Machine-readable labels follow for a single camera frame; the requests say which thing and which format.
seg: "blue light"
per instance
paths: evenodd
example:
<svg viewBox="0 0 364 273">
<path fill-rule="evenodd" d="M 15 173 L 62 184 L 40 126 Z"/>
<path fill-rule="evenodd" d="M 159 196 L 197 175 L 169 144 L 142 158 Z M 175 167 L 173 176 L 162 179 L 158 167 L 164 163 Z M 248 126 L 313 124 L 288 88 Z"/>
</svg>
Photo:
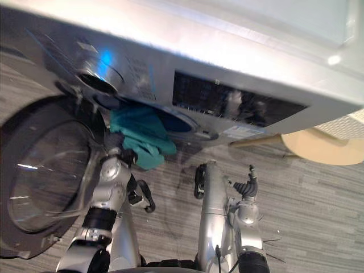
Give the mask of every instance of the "blue light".
<svg viewBox="0 0 364 273">
<path fill-rule="evenodd" d="M 110 51 L 104 51 L 104 52 L 101 54 L 101 60 L 102 60 L 102 61 L 104 62 L 104 64 L 106 64 L 106 65 L 111 64 L 111 60 L 112 60 L 111 52 L 110 52 Z"/>
<path fill-rule="evenodd" d="M 106 76 L 107 68 L 111 64 L 112 59 L 110 51 L 106 50 L 101 54 L 101 61 L 97 67 L 97 74 L 101 79 Z"/>
</svg>

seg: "silver washing machine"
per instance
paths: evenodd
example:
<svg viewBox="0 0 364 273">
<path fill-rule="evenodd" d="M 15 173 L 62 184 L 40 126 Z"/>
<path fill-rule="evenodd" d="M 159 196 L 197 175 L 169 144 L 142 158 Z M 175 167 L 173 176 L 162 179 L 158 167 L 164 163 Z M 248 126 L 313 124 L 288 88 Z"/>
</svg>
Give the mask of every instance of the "silver washing machine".
<svg viewBox="0 0 364 273">
<path fill-rule="evenodd" d="M 5 1 L 1 60 L 95 107 L 155 107 L 171 137 L 201 146 L 291 133 L 364 105 L 362 75 L 232 35 L 227 23 L 206 27 L 167 2 Z"/>
</svg>

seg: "display screen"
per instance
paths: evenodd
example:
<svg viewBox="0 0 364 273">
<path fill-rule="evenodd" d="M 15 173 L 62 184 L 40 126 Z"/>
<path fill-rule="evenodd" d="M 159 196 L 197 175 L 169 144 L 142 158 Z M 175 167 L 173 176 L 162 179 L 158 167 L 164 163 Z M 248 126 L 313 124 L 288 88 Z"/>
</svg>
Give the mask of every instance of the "display screen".
<svg viewBox="0 0 364 273">
<path fill-rule="evenodd" d="M 175 72 L 173 105 L 218 118 L 266 127 L 307 108 Z"/>
</svg>

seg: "washing machine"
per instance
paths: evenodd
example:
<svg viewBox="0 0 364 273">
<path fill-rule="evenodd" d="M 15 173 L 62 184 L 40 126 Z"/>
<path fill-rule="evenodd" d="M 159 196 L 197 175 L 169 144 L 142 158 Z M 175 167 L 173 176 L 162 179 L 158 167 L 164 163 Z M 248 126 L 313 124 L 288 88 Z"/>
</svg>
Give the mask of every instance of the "washing machine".
<svg viewBox="0 0 364 273">
<path fill-rule="evenodd" d="M 214 146 L 364 105 L 358 1 L 239 2 L 1 1 L 1 62 L 60 93 L 2 128 L 2 257 L 32 258 L 71 226 L 62 212 L 97 182 L 101 112 L 148 105 L 172 139 Z"/>
</svg>

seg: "black joint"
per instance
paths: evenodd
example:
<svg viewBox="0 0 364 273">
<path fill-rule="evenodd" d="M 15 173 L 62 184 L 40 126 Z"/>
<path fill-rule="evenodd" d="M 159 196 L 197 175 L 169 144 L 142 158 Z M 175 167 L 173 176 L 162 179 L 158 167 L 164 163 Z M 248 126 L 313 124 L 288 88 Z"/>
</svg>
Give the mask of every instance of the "black joint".
<svg viewBox="0 0 364 273">
<path fill-rule="evenodd" d="M 111 231 L 115 223 L 116 211 L 110 209 L 90 208 L 82 227 Z"/>
<path fill-rule="evenodd" d="M 240 253 L 238 261 L 240 273 L 270 273 L 267 259 L 261 253 L 253 251 Z"/>
</svg>

